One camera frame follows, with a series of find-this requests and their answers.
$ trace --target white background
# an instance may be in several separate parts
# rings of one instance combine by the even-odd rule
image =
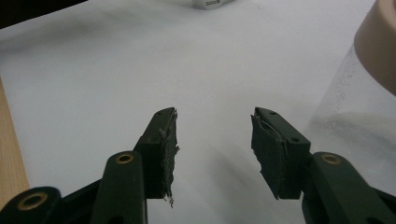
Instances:
[[[304,132],[373,0],[92,0],[0,30],[0,75],[32,187],[67,195],[179,117],[174,208],[149,223],[304,223],[250,149],[255,106]]]

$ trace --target white object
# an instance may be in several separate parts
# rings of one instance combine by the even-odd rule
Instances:
[[[231,0],[192,0],[192,5],[194,7],[209,10],[221,7],[224,3],[229,1]]]
[[[346,157],[369,185],[396,194],[396,0],[378,0],[306,136]]]

